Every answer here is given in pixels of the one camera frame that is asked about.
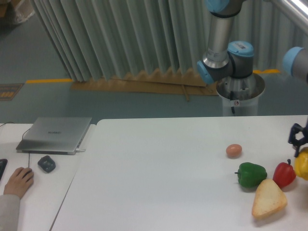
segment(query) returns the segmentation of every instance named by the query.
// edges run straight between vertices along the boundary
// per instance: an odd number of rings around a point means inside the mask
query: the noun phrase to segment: bread
[[[256,219],[264,219],[277,213],[287,205],[283,191],[272,179],[263,180],[257,188],[252,215]]]

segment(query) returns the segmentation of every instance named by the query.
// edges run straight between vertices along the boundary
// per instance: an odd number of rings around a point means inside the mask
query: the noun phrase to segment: sleeve
[[[19,205],[16,195],[0,196],[0,231],[17,231]]]

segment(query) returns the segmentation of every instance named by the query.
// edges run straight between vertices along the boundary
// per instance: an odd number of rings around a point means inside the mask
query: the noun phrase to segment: bell pepper
[[[303,148],[295,158],[294,171],[298,177],[308,180],[308,147]]]
[[[244,188],[258,186],[268,176],[264,167],[249,162],[240,164],[239,170],[235,174],[239,178],[239,184]]]
[[[283,188],[289,184],[291,184],[296,177],[296,174],[291,165],[291,160],[288,159],[288,163],[280,163],[275,169],[273,181],[279,186],[279,188]]]

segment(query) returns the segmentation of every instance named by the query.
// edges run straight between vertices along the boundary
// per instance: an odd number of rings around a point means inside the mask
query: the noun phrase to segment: floor
[[[262,74],[266,91],[258,115],[308,115],[308,86],[287,74]],[[17,27],[0,28],[0,84],[68,78],[34,15]],[[72,83],[24,84],[12,101],[0,102],[0,123],[33,123],[39,116],[109,118],[222,116],[218,96],[70,90]]]

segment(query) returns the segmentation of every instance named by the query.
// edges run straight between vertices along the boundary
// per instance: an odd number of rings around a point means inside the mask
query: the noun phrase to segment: silver laptop
[[[41,154],[75,154],[90,121],[90,117],[39,117],[16,150]]]

